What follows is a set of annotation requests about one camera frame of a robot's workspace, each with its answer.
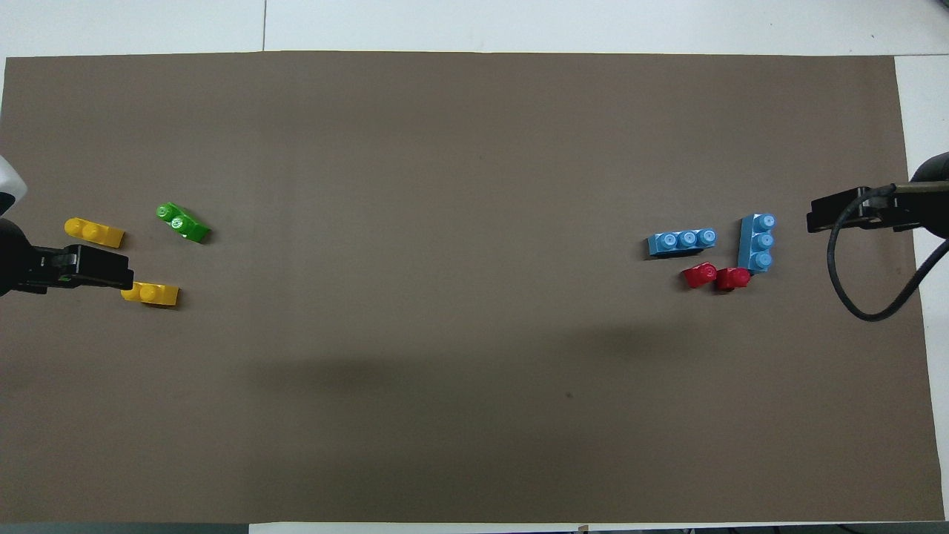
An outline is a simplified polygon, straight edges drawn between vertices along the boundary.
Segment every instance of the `blue lego brick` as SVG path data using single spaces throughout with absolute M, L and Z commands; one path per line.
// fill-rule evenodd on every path
M 718 234 L 712 228 L 681 230 L 653 234 L 649 242 L 649 256 L 685 256 L 699 253 L 715 246 Z
M 748 269 L 753 275 L 768 272 L 772 265 L 774 223 L 774 215 L 770 213 L 755 213 L 741 220 L 738 267 Z

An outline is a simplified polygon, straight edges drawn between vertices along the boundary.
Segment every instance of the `lego brick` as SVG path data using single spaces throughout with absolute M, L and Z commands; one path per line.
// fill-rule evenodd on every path
M 185 211 L 181 206 L 171 202 L 165 202 L 155 210 L 155 215 L 164 220 L 172 230 L 175 230 L 183 238 L 201 242 L 210 229 L 199 221 L 194 215 Z
M 132 289 L 122 290 L 121 297 L 143 304 L 174 306 L 177 303 L 178 287 L 147 282 L 132 282 Z
M 748 269 L 752 275 L 768 272 L 772 266 L 772 229 L 775 223 L 774 215 L 770 213 L 755 213 L 741 220 L 738 267 Z
M 682 275 L 685 277 L 685 282 L 689 284 L 689 287 L 695 289 L 716 279 L 717 271 L 715 265 L 706 261 L 682 271 Z
M 730 291 L 736 287 L 747 287 L 751 279 L 752 274 L 744 267 L 726 267 L 718 271 L 715 287 L 722 291 Z
M 649 243 L 649 256 L 670 257 L 697 254 L 715 246 L 718 234 L 712 228 L 681 230 L 653 234 Z
M 91 243 L 112 248 L 119 248 L 121 237 L 125 235 L 124 230 L 78 217 L 68 219 L 63 229 L 73 238 L 85 239 Z

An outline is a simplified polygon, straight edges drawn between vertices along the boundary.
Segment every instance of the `yellow lego brick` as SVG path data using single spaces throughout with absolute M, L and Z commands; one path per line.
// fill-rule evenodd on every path
M 132 289 L 122 290 L 121 297 L 133 302 L 174 306 L 177 302 L 177 287 L 147 282 L 132 282 Z
M 112 248 L 119 248 L 121 237 L 125 235 L 124 230 L 78 217 L 67 220 L 63 229 L 73 238 L 85 239 Z

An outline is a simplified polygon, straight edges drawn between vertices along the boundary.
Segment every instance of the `white table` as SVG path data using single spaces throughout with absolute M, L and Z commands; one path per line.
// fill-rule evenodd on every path
M 894 55 L 908 173 L 949 150 L 949 9 L 936 0 L 0 0 L 4 61 L 289 49 Z M 940 242 L 922 230 L 915 231 L 914 240 L 917 262 Z M 936 328 L 949 324 L 947 294 L 949 261 L 921 286 L 943 502 L 949 508 L 949 330 Z M 592 524 L 590 529 L 644 526 Z M 261 524 L 251 531 L 395 534 L 580 527 Z

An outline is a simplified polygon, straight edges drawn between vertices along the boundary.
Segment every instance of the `white robot part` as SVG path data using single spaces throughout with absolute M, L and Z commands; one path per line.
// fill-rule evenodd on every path
M 23 179 L 16 174 L 13 165 L 0 156 L 0 216 L 20 201 L 26 193 L 27 185 Z

